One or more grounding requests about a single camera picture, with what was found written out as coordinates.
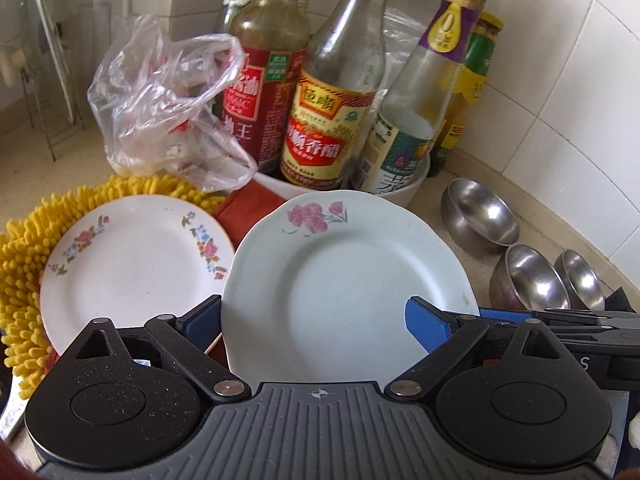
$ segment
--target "white bowl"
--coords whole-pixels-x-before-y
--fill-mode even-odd
[[[407,187],[403,187],[402,189],[398,189],[397,191],[393,191],[391,193],[380,193],[378,196],[389,200],[389,202],[399,205],[400,207],[407,207],[411,199],[414,197],[420,185],[424,182],[424,179],[427,178],[427,173],[429,173],[429,168],[431,167],[431,158],[429,154],[425,157],[425,161],[420,167],[420,175],[416,176],[414,180]],[[307,189],[302,186],[294,186],[289,182],[284,182],[283,180],[278,180],[277,178],[273,178],[272,176],[268,176],[262,173],[256,173],[254,176],[254,180],[266,187],[267,189],[273,191],[275,194],[283,197],[285,200],[291,200],[297,196],[303,195],[313,189]]]

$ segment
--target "clear plastic bag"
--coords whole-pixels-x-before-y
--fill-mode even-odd
[[[165,170],[205,192],[249,182],[255,161],[209,105],[243,64],[228,34],[173,43],[152,16],[126,23],[87,92],[113,169],[121,176]]]
[[[358,138],[356,150],[354,150],[356,155],[361,152],[364,143],[367,140],[367,134],[376,120],[378,110],[382,104],[382,99],[385,98],[386,93],[391,88],[396,77],[398,77],[398,74],[402,70],[406,60],[409,59],[409,56],[418,44],[418,40],[420,40],[427,28],[426,25],[414,20],[404,12],[393,8],[389,8],[385,11],[383,27],[385,32],[386,50],[385,75],[382,78],[380,88],[373,99],[373,104],[371,105],[369,114],[362,122],[360,137]]]

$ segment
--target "metal screw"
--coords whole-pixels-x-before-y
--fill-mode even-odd
[[[404,380],[391,383],[389,389],[399,397],[411,397],[419,394],[422,391],[422,386],[415,381]]]
[[[244,393],[244,384],[235,380],[220,381],[213,386],[213,391],[223,397],[235,397]]]

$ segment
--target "stainless steel bowl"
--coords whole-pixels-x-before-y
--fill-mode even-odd
[[[453,180],[444,190],[440,215],[453,241],[475,256],[501,254],[520,237],[509,206],[487,187],[466,178]]]
[[[598,277],[587,261],[577,252],[567,249],[554,263],[567,293],[571,308],[576,310],[604,310],[604,294]]]
[[[502,310],[569,309],[569,297],[553,266],[526,245],[507,249],[489,281],[489,300]]]

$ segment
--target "yellow microfiber cloth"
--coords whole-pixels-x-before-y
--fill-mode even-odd
[[[40,317],[40,283],[47,259],[62,235],[86,213],[130,195],[162,194],[187,200],[212,214],[225,200],[209,197],[170,175],[121,178],[112,176],[96,187],[82,186],[62,198],[42,199],[28,217],[9,220],[0,233],[0,328],[6,335],[4,364],[13,367],[20,398],[29,399],[44,376],[51,344]]]

